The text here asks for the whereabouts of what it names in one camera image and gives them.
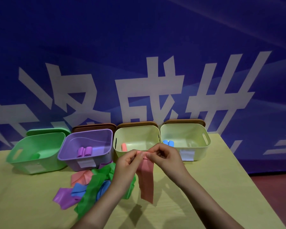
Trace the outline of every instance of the white paper label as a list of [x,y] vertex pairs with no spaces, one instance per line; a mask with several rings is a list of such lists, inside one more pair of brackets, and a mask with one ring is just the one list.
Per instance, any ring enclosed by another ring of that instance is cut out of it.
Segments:
[[183,161],[194,161],[194,150],[180,150],[180,156]]
[[95,161],[93,158],[87,158],[87,159],[78,159],[77,163],[81,168],[86,167],[96,167]]
[[24,168],[26,168],[30,174],[46,171],[46,169],[41,164],[26,165]]

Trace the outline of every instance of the hand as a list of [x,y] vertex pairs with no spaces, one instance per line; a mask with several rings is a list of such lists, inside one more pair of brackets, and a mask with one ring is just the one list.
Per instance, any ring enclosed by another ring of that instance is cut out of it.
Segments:
[[174,147],[158,143],[147,151],[146,157],[157,164],[176,185],[190,176]]
[[110,186],[115,186],[115,189],[123,194],[126,193],[144,155],[145,152],[137,155],[137,150],[133,149],[118,158]]

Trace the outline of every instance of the brown lid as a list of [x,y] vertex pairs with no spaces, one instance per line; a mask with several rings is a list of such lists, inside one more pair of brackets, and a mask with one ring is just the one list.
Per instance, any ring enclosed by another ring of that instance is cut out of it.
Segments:
[[72,129],[72,132],[83,132],[90,130],[99,130],[99,129],[110,129],[114,133],[116,132],[116,125],[112,123],[105,124],[95,124],[95,125],[79,125]]
[[192,123],[192,124],[200,124],[203,127],[206,126],[206,123],[202,119],[172,119],[164,122],[164,124],[177,124],[177,123]]
[[133,127],[133,126],[145,126],[145,125],[153,125],[158,127],[158,125],[153,121],[141,121],[141,122],[131,122],[131,123],[122,123],[119,124],[116,129],[125,128],[125,127]]

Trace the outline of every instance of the wall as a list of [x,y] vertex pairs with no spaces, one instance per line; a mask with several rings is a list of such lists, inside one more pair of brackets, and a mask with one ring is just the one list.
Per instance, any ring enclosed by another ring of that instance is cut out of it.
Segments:
[[0,150],[197,117],[248,173],[286,170],[286,0],[0,0]]

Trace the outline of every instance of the forearm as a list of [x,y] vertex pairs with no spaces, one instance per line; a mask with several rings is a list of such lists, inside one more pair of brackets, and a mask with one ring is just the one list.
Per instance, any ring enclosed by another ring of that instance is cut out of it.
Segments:
[[72,229],[104,228],[112,211],[118,205],[124,193],[110,185],[104,195],[94,206],[72,227]]
[[243,228],[190,175],[179,181],[177,185],[188,197],[206,228]]

